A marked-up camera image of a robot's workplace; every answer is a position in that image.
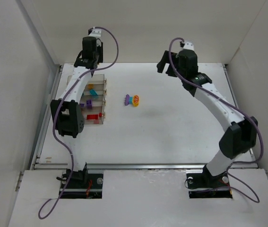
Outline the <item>red lego block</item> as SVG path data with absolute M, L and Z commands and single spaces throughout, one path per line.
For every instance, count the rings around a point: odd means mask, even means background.
M 88 115 L 86 116 L 86 119 L 87 119 L 87 120 L 91 120 L 91 121 L 93 121 L 93 120 L 98 120 L 98 115 L 97 115 L 97 114 L 88 114 Z

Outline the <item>teal lego block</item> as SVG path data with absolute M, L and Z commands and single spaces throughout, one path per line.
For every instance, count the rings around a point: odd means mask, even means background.
M 92 96 L 98 96 L 97 92 L 94 89 L 89 90 L 90 95 Z

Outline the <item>purple square lego block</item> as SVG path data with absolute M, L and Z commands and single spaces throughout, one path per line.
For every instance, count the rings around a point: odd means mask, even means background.
M 86 108 L 87 109 L 93 108 L 92 100 L 90 100 L 90 99 L 86 100 Z

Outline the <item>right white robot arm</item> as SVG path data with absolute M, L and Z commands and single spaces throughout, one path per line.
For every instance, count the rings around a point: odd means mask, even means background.
M 219 141 L 219 151 L 204 165 L 202 173 L 187 174 L 189 189 L 218 188 L 226 185 L 227 169 L 241 154 L 246 153 L 256 143 L 255 126 L 257 120 L 248 120 L 238 110 L 228 106 L 228 102 L 218 92 L 212 80 L 199 72 L 198 58 L 193 50 L 183 49 L 179 53 L 165 51 L 157 64 L 162 73 L 168 64 L 166 74 L 178 77 L 182 86 L 199 100 L 218 120 L 224 134 Z

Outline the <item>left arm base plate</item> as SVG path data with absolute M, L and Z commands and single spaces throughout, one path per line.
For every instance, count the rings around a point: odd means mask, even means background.
M 74 171 L 71 175 L 66 189 L 63 191 L 69 177 L 70 169 L 62 175 L 56 177 L 60 181 L 59 194 L 61 199 L 101 199 L 103 191 L 104 175 L 102 173 L 89 173 L 87 170 Z

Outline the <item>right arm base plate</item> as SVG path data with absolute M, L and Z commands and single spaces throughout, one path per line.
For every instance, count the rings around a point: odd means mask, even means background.
M 206 173 L 187 173 L 185 187 L 190 199 L 232 199 L 227 173 L 211 177 Z

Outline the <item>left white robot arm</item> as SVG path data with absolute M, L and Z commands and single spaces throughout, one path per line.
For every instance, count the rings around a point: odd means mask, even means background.
M 98 64 L 103 62 L 103 43 L 99 38 L 86 36 L 82 39 L 82 50 L 78 54 L 71 79 L 60 98 L 50 103 L 52 114 L 52 133 L 55 140 L 60 143 L 70 155 L 71 166 L 61 178 L 67 182 L 73 175 L 84 180 L 84 167 L 76 164 L 75 140 L 83 131 L 85 119 L 81 111 L 80 100 L 84 89 L 98 71 Z

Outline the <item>yellow flower lego block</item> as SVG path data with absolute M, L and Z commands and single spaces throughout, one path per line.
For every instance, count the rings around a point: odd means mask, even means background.
M 138 95 L 134 95 L 134 96 L 132 97 L 132 105 L 133 105 L 134 107 L 137 107 L 137 106 L 139 105 L 139 96 L 138 96 Z

